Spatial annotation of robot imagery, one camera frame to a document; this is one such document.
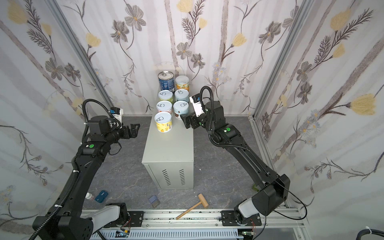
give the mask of black robotic arm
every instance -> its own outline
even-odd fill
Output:
[[[210,101],[206,105],[202,102],[204,89],[210,92]],[[239,130],[234,125],[226,123],[223,107],[219,101],[213,101],[213,94],[209,87],[203,87],[199,94],[192,96],[191,102],[195,112],[181,115],[185,127],[192,126],[195,129],[202,126],[205,128],[211,143],[232,154],[251,176],[254,183],[262,189],[252,198],[235,207],[235,217],[238,223],[248,223],[250,217],[257,213],[264,216],[269,215],[287,199],[289,178],[285,174],[280,176],[269,168],[249,148]]]

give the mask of yellow can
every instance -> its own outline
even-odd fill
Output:
[[[169,132],[172,129],[172,115],[168,112],[157,113],[155,122],[159,132]]]

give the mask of metal plate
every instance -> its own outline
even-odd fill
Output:
[[[236,222],[234,213],[235,211],[221,211],[221,222],[223,223],[223,227],[239,226]],[[260,214],[251,216],[251,219],[256,226],[262,225]],[[246,226],[252,226],[252,222],[247,223]]]
[[[129,222],[130,227],[141,227],[141,224],[143,222],[143,211],[128,211],[129,215],[131,216],[131,220]]]

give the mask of small bottle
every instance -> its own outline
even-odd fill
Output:
[[[87,194],[85,195],[85,198],[91,201],[95,199],[95,197],[89,192],[87,192]]]

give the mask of white can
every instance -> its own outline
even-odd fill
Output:
[[[189,103],[189,92],[185,89],[178,89],[175,91],[175,100],[177,101],[186,101]]]
[[[180,115],[188,113],[189,104],[186,101],[177,101],[173,104],[173,109],[175,112],[175,117],[178,120],[182,120]]]
[[[168,112],[157,113],[155,122],[159,132],[169,132],[172,129],[172,116]]]
[[[168,112],[172,115],[172,103],[170,101],[160,101],[156,104],[157,112]]]
[[[169,90],[162,90],[159,92],[159,100],[160,101],[170,101],[172,104],[174,103],[173,101],[173,93]]]
[[[187,76],[178,76],[175,79],[177,89],[185,89],[189,91],[189,78]]]

